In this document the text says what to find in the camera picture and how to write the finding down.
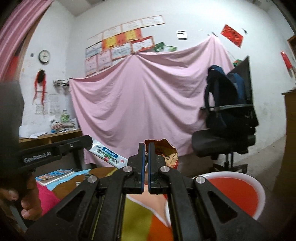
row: backpack strap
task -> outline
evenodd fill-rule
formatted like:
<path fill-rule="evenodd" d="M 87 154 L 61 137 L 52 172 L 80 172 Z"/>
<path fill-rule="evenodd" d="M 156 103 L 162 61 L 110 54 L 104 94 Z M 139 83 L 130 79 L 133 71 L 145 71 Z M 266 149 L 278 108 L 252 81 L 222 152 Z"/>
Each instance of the backpack strap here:
<path fill-rule="evenodd" d="M 209 68 L 207 77 L 207 86 L 205 88 L 204 102 L 207 115 L 210 114 L 209 94 L 212 93 L 215 100 L 215 107 L 219 107 L 219 77 L 215 74 L 212 67 Z"/>

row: snack bag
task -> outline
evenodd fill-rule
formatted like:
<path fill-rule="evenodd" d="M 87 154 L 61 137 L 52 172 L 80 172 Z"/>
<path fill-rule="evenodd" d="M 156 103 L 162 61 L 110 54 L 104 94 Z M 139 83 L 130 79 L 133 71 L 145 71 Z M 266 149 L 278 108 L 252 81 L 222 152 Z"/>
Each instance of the snack bag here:
<path fill-rule="evenodd" d="M 154 142 L 155 153 L 165 158 L 165 163 L 168 167 L 177 169 L 178 166 L 178 152 L 166 139 L 162 140 L 145 140 L 146 151 L 148 152 L 148 145 Z"/>

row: navy blue backpack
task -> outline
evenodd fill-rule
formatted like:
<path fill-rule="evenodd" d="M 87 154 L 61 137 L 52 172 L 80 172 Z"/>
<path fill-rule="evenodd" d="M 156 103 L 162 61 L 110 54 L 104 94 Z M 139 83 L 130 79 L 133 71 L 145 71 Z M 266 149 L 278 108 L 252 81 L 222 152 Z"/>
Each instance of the navy blue backpack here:
<path fill-rule="evenodd" d="M 209 106 L 209 93 L 212 93 L 215 107 Z M 208 69 L 207 87 L 205 89 L 206 125 L 220 137 L 242 139 L 247 143 L 249 120 L 247 108 L 225 108 L 228 105 L 246 103 L 244 80 L 238 74 L 225 75 L 223 69 L 213 65 Z"/>

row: black office chair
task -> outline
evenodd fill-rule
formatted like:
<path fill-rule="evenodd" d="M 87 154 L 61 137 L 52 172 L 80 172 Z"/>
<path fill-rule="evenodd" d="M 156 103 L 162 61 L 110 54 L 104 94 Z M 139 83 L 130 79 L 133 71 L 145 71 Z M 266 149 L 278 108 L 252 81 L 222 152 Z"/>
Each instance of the black office chair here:
<path fill-rule="evenodd" d="M 249 125 L 250 125 L 250 133 L 247 137 L 247 145 L 252 146 L 256 142 L 255 127 L 259 125 L 258 119 L 255 114 L 254 106 L 253 106 L 253 95 L 252 95 L 252 83 L 251 83 L 251 74 L 250 74 L 250 64 L 249 64 L 249 56 L 245 58 L 243 62 L 241 62 L 235 69 L 231 71 L 231 73 L 238 73 L 243 79 L 245 84 L 245 95 L 246 95 L 246 104 L 240 105 L 228 105 L 228 106 L 211 106 L 211 110 L 220 111 L 230 108 L 248 108 Z M 248 149 L 242 150 L 240 143 L 237 140 L 230 138 L 222 138 L 214 135 L 210 129 L 197 131 L 192 135 L 192 148 L 195 154 L 198 157 L 206 157 L 211 156 L 212 160 L 217 160 L 219 154 L 226 155 L 226 160 L 224 162 L 224 166 L 214 164 L 211 168 L 211 172 L 218 169 L 219 171 L 238 171 L 242 170 L 242 173 L 247 173 L 247 164 L 233 166 L 233 156 L 234 152 L 239 154 L 248 153 Z M 228 155 L 231 155 L 231 163 L 229 167 Z"/>

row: red poster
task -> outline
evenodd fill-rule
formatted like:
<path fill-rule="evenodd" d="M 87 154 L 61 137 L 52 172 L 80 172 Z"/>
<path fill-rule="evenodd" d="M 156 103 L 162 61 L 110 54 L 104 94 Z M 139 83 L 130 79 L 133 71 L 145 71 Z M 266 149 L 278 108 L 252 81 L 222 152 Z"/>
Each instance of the red poster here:
<path fill-rule="evenodd" d="M 244 37 L 227 24 L 225 24 L 221 34 L 233 42 L 237 47 L 240 48 L 242 46 L 242 40 Z"/>

